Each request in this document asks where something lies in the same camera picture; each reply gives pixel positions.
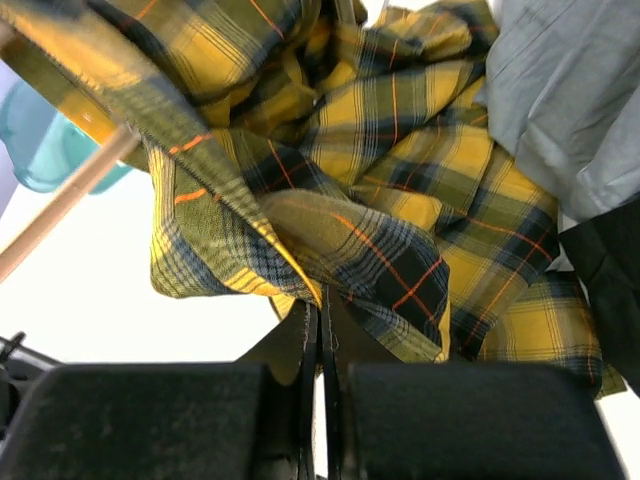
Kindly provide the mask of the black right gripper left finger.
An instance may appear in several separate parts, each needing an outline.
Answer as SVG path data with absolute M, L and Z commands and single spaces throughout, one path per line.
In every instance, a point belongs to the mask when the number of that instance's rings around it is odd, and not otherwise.
M 319 312 L 238 360 L 62 364 L 21 401 L 5 479 L 311 479 Z

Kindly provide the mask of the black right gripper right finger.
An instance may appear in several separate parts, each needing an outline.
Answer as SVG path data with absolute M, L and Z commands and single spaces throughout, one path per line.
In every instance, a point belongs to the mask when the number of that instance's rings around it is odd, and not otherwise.
M 620 479 L 590 395 L 536 363 L 402 363 L 333 288 L 319 315 L 332 479 Z

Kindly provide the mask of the yellow plaid shirt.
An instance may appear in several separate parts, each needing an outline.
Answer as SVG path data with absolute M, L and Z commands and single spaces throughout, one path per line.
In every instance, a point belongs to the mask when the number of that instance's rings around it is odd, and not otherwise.
M 605 396 L 554 198 L 474 101 L 483 1 L 5 1 L 3 59 L 88 134 L 118 123 L 154 187 L 150 281 L 256 294 L 280 316 L 335 287 L 405 362 L 548 362 Z

